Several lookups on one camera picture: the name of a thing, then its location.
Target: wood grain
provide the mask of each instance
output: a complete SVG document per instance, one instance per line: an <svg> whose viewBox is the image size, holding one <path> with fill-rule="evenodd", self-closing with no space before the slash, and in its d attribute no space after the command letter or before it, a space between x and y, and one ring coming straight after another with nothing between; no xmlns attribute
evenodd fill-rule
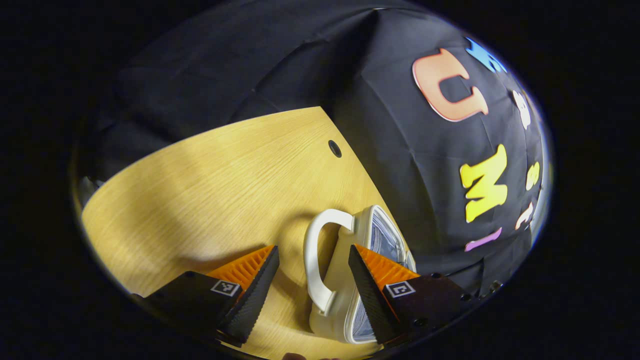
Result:
<svg viewBox="0 0 640 360"><path fill-rule="evenodd" d="M341 158L329 140L338 144ZM308 360L353 359L380 347L311 333L302 245L309 222L322 210L355 214L373 204L390 214L318 107L236 122L161 149L101 186L82 220L105 267L127 291L144 297L186 270L206 274L278 245L280 268L240 351L277 360L286 352ZM328 225L319 239L323 275L337 230Z"/></svg>

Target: letter m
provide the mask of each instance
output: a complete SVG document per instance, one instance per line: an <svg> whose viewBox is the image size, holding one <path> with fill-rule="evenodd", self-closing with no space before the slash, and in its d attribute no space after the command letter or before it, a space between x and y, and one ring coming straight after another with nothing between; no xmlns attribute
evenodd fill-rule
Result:
<svg viewBox="0 0 640 360"><path fill-rule="evenodd" d="M495 155L480 164L472 167L467 164L462 165L460 168L462 186L465 189L471 188L465 197L467 199L478 199L467 203L467 223L474 221L479 215L493 207L504 204L507 199L507 186L496 185L495 183L506 167L507 152L502 144L498 145Z"/></svg>

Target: black cloth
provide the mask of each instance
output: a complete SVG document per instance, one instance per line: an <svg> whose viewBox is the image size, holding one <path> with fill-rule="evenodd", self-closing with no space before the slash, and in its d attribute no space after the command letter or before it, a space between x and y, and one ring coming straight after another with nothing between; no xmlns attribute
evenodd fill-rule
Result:
<svg viewBox="0 0 640 360"><path fill-rule="evenodd" d="M385 199L418 272L451 274L477 291L487 283L483 277L507 278L529 251L530 230L515 230L515 223L530 202L537 203L541 182L526 191L525 180L534 163L542 169L543 159L536 125L541 119L532 111L524 131L511 98L512 90L524 89L508 63L500 59L507 71L491 72L466 51L465 37L472 38L404 1L345 0L330 9L298 0L218 6L150 44L117 74L87 138L84 169L106 181L189 136L322 106ZM412 63L439 48L470 75L443 81L442 93L457 101L476 86L488 115L453 123L426 102ZM508 154L497 181L508 185L506 202L467 224L460 167L486 160L498 144ZM498 240L464 252L465 244L500 227Z"/></svg>

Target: table surface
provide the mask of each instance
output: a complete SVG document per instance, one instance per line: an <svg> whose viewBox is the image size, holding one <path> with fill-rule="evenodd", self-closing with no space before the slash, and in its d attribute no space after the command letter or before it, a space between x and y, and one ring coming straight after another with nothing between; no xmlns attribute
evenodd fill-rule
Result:
<svg viewBox="0 0 640 360"><path fill-rule="evenodd" d="M333 154L330 140L342 157ZM101 186L82 221L106 269L127 291L144 297L187 270L206 274L278 245L280 268L239 350L277 360L286 352L347 360L381 347L311 333L304 235L325 209L355 214L374 204L392 217L349 144L316 107L236 122L165 147ZM330 224L321 232L322 276L337 231Z"/></svg>

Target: ceramic mug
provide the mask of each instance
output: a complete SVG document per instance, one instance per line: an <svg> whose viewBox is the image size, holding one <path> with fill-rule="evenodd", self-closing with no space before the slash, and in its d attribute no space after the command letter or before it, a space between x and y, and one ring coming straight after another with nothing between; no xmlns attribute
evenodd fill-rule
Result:
<svg viewBox="0 0 640 360"><path fill-rule="evenodd" d="M318 235L328 223L340 225L338 242L324 281L317 259ZM415 261L400 231L385 211L373 205L356 215L336 209L318 214L307 228L304 243L307 290L313 301L309 324L314 334L343 343L376 341L349 267L352 244L377 252L411 271Z"/></svg>

